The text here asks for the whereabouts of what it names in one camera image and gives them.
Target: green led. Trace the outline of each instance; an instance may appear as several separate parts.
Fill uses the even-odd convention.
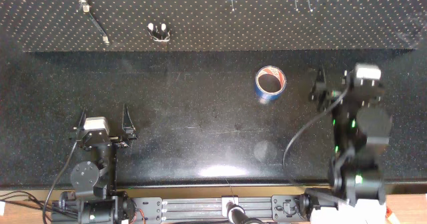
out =
[[[362,184],[363,183],[363,177],[361,175],[356,175],[356,184]]]

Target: black perforated panel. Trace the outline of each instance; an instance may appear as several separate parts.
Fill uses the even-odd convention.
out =
[[[24,51],[417,48],[427,0],[91,0],[106,47],[77,0],[1,0],[0,26]],[[155,43],[148,23],[166,23]]]

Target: blue tape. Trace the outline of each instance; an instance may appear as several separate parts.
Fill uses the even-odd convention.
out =
[[[262,87],[260,86],[260,83],[258,81],[262,75],[273,75],[274,77],[276,77],[280,82],[280,90],[276,91],[275,93],[270,93],[270,92],[267,92],[264,89],[262,89]],[[261,103],[267,103],[269,101],[276,100],[283,93],[285,88],[286,88],[286,76],[283,73],[283,71],[278,69],[277,67],[265,66],[265,67],[262,67],[256,73],[255,91],[256,91],[258,97],[260,97]]]

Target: wooden floor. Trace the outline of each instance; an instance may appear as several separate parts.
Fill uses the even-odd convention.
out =
[[[239,196],[244,196],[242,191],[238,193]],[[427,224],[427,195],[389,195],[387,206],[393,210],[402,224]],[[0,223],[42,224],[43,221],[41,211],[6,204],[4,216],[0,216]]]

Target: black tabletop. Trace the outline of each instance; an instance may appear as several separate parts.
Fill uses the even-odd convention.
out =
[[[47,188],[71,150],[68,131],[86,107],[119,132],[127,103],[139,139],[118,151],[120,187],[326,182],[334,152],[330,117],[289,140],[317,112],[308,93],[323,65],[340,87],[356,62],[383,70],[393,116],[380,162],[388,181],[427,180],[426,57],[421,51],[323,50],[141,53],[3,52],[0,63],[0,187]],[[286,90],[262,105],[254,76],[275,65]],[[78,149],[59,182],[89,153]]]

